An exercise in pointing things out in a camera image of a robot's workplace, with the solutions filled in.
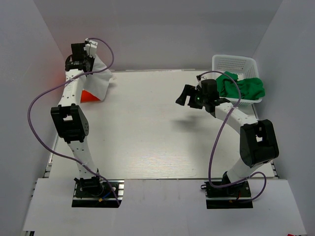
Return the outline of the white plastic basket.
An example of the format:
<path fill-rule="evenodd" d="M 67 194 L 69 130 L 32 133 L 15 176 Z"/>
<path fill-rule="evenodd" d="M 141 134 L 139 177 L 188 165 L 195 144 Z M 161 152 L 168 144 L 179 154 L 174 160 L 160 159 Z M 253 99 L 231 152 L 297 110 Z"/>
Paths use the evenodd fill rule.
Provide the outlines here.
<path fill-rule="evenodd" d="M 214 55 L 212 69 L 218 71 L 210 78 L 217 79 L 221 97 L 239 106 L 259 103 L 265 96 L 256 61 L 252 58 L 231 55 Z"/>

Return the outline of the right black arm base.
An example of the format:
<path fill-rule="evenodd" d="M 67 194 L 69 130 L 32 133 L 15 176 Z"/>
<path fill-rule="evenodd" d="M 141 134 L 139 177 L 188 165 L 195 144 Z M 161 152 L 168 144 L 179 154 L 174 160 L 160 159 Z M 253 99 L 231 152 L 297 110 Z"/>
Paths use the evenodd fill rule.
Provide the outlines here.
<path fill-rule="evenodd" d="M 253 208 L 251 190 L 247 181 L 225 188 L 214 188 L 207 181 L 200 188 L 205 191 L 207 209 Z"/>

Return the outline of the green t shirt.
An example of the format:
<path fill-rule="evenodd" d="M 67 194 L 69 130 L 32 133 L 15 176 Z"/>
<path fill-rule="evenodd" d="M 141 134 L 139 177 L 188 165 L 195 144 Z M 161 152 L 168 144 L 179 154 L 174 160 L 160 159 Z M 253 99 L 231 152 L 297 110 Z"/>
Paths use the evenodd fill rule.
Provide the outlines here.
<path fill-rule="evenodd" d="M 245 78 L 239 80 L 237 74 L 230 72 L 225 72 L 226 75 L 230 76 L 237 84 L 241 98 L 246 100 L 258 100 L 265 96 L 265 89 L 263 87 L 263 82 L 257 78 Z M 227 98 L 239 98 L 238 90 L 235 84 L 225 75 L 220 75 L 216 78 L 217 90 L 221 97 Z"/>

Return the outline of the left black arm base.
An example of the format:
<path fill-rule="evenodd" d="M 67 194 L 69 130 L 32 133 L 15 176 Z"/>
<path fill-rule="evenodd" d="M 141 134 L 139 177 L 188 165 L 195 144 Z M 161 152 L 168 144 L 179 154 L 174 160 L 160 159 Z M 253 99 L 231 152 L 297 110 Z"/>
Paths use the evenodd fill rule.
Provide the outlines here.
<path fill-rule="evenodd" d="M 91 188 L 82 187 L 79 179 L 74 179 L 76 184 L 72 198 L 72 208 L 118 208 L 123 200 L 124 180 L 109 180 L 116 197 L 107 182 L 101 181 L 100 188 L 93 186 Z"/>

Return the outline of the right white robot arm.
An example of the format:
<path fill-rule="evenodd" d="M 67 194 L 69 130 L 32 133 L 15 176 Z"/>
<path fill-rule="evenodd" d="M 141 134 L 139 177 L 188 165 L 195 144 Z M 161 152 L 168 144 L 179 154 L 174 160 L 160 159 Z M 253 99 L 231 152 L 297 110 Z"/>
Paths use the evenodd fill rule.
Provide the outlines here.
<path fill-rule="evenodd" d="M 185 85 L 176 103 L 195 109 L 204 108 L 214 118 L 222 120 L 223 126 L 230 126 L 239 134 L 240 158 L 223 174 L 219 185 L 226 195 L 234 196 L 240 190 L 240 183 L 257 175 L 258 168 L 279 156 L 272 122 L 250 117 L 239 110 L 237 104 L 220 98 L 215 80 L 203 80 L 197 86 Z"/>

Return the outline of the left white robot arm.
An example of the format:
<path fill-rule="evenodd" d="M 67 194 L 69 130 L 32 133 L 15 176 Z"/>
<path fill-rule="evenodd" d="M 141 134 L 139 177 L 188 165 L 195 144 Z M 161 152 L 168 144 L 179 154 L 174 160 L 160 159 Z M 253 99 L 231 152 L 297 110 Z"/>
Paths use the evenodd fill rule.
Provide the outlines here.
<path fill-rule="evenodd" d="M 51 116 L 59 137 L 63 138 L 78 161 L 79 178 L 75 181 L 87 186 L 93 196 L 103 193 L 104 184 L 96 175 L 99 173 L 88 147 L 89 123 L 80 108 L 81 96 L 87 76 L 75 76 L 91 72 L 96 56 L 97 42 L 85 40 L 84 43 L 71 44 L 72 54 L 65 62 L 64 86 L 60 102 L 51 109 Z"/>

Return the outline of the white t shirt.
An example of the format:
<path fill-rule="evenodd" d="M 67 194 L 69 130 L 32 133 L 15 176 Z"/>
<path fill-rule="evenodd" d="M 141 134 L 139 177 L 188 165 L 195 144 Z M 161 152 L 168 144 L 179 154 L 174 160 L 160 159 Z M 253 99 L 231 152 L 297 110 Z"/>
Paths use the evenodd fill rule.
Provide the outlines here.
<path fill-rule="evenodd" d="M 113 74 L 108 69 L 100 73 L 88 75 L 83 90 L 88 91 L 100 99 L 100 101 L 103 101 L 107 93 L 109 81 L 112 77 Z"/>

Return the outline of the folded orange t shirt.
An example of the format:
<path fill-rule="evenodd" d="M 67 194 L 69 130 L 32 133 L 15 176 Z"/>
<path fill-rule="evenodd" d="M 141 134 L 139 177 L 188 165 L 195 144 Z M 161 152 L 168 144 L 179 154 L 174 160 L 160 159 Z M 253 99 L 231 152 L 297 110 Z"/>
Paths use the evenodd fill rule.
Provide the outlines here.
<path fill-rule="evenodd" d="M 92 95 L 86 90 L 82 90 L 81 93 L 81 103 L 86 103 L 86 102 L 97 102 L 100 101 L 96 96 Z"/>

